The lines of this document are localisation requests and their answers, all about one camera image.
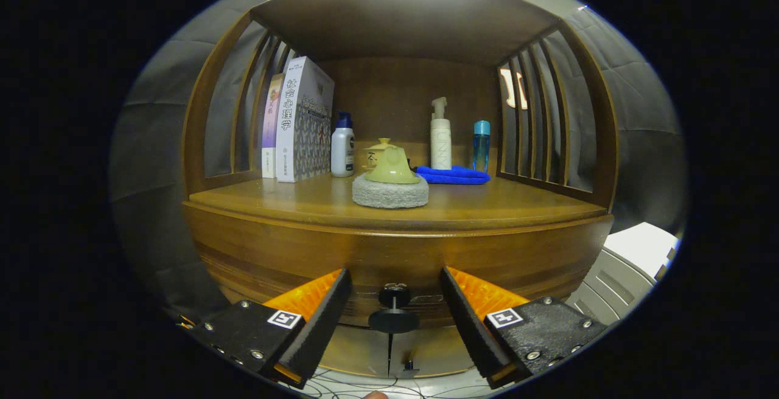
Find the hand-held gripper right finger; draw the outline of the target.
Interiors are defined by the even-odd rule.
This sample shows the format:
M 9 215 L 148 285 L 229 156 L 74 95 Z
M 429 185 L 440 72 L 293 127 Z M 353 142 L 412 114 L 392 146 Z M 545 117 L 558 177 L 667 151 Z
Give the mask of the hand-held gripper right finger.
M 607 329 L 559 299 L 529 300 L 450 266 L 441 271 L 441 291 L 472 362 L 492 389 L 548 371 Z

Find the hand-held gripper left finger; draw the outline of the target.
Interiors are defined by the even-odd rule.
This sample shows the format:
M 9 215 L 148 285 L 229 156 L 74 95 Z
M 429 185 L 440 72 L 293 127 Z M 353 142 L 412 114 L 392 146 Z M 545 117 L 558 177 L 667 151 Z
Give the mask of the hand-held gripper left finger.
M 264 303 L 238 301 L 186 333 L 226 362 L 303 388 L 314 376 L 352 289 L 336 269 Z

